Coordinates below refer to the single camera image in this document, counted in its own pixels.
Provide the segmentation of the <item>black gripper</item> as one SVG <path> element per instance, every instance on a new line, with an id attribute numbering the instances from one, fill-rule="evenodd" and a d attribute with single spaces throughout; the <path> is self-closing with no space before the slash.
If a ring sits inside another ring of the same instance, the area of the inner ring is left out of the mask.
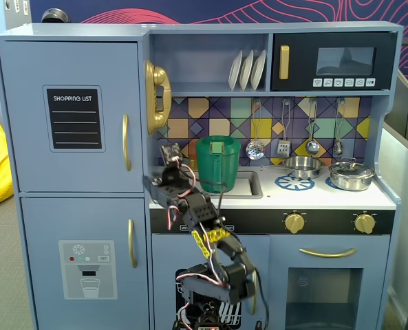
<path id="1" fill-rule="evenodd" d="M 152 200 L 165 209 L 171 204 L 190 204 L 192 195 L 198 192 L 193 180 L 182 172 L 182 167 L 180 162 L 172 162 L 162 171 L 161 177 L 145 175 L 142 179 Z"/>

